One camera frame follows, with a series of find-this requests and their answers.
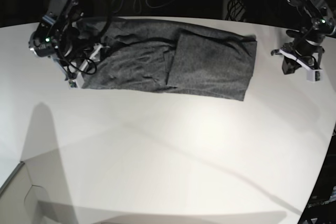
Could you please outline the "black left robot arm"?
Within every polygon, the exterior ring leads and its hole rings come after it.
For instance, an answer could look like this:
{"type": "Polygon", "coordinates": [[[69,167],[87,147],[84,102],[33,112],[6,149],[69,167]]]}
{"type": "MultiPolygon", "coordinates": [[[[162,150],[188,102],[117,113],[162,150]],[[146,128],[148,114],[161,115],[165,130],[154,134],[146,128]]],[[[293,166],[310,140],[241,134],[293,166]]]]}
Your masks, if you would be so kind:
{"type": "Polygon", "coordinates": [[[321,46],[326,36],[335,34],[335,18],[333,11],[325,0],[287,0],[295,7],[303,18],[299,31],[288,29],[286,34],[293,41],[285,43],[279,49],[271,51],[271,55],[282,55],[282,71],[293,74],[304,68],[307,80],[322,80],[321,60],[324,48],[321,46]]]}

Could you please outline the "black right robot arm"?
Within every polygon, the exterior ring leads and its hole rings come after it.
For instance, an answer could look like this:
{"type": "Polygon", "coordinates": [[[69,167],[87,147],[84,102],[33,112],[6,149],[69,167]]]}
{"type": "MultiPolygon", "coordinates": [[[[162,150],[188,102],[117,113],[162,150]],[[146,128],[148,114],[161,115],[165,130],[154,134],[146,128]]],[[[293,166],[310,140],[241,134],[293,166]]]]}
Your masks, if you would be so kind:
{"type": "Polygon", "coordinates": [[[81,39],[74,27],[84,15],[83,0],[50,0],[48,10],[32,33],[28,47],[37,57],[51,58],[61,68],[66,80],[73,81],[78,74],[94,75],[101,47],[101,38],[111,25],[111,2],[103,0],[107,8],[106,23],[96,35],[81,39]]]}

